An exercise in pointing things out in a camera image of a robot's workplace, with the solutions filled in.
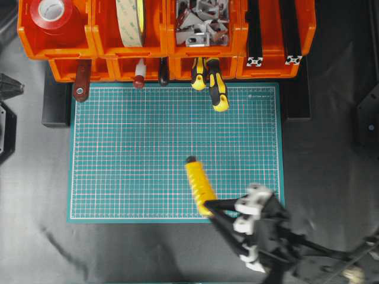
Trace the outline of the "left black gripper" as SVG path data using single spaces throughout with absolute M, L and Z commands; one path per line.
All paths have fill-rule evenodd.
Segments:
M 5 75 L 0 74 L 0 98 L 2 101 L 11 99 L 24 93 L 24 84 Z

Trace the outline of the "right black-white gripper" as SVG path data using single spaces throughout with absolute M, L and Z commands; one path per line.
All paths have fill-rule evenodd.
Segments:
M 209 220 L 247 268 L 256 272 L 287 272 L 301 258 L 304 234 L 290 230 L 290 216 L 272 190 L 251 183 L 239 199 L 214 199 L 204 206 Z M 224 211 L 237 211 L 231 217 Z

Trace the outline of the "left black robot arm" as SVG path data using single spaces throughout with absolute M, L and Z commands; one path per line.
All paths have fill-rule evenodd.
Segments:
M 1 73 L 1 164 L 15 151 L 17 129 L 17 116 L 4 101 L 23 92 L 22 83 Z

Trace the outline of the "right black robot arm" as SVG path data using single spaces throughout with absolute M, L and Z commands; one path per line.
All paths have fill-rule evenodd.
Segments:
M 306 283 L 370 283 L 378 276 L 378 232 L 351 251 L 333 250 L 291 231 L 289 212 L 273 191 L 253 183 L 236 199 L 202 202 L 232 252 L 248 269 L 265 274 L 264 283 L 283 283 L 287 273 Z

